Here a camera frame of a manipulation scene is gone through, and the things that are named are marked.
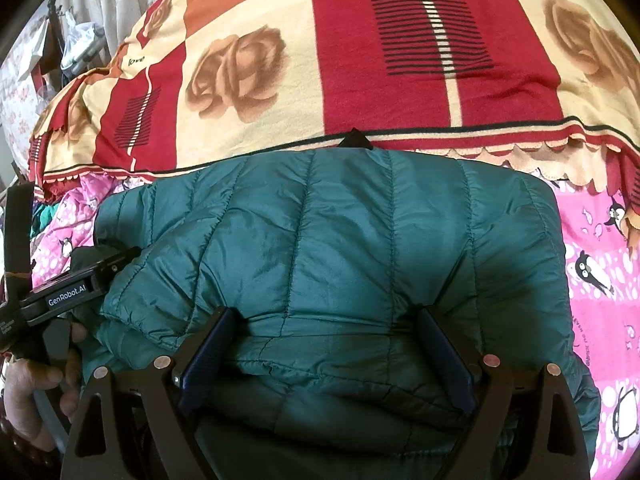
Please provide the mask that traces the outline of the operator left hand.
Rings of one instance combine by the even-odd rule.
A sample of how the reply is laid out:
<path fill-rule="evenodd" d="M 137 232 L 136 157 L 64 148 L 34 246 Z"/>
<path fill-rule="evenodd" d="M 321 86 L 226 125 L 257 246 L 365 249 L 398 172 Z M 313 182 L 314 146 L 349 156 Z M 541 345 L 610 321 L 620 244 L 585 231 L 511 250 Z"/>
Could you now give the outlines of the operator left hand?
<path fill-rule="evenodd" d="M 34 392 L 51 390 L 61 382 L 66 382 L 68 388 L 61 396 L 60 411 L 70 422 L 75 417 L 79 403 L 82 363 L 77 345 L 87 338 L 88 330 L 78 322 L 73 322 L 70 327 L 73 343 L 68 350 L 64 372 L 57 367 L 32 362 L 29 359 L 17 359 L 14 352 L 11 353 L 6 368 L 6 418 L 21 438 L 43 452 L 52 452 L 56 449 L 56 444 L 38 412 Z"/>

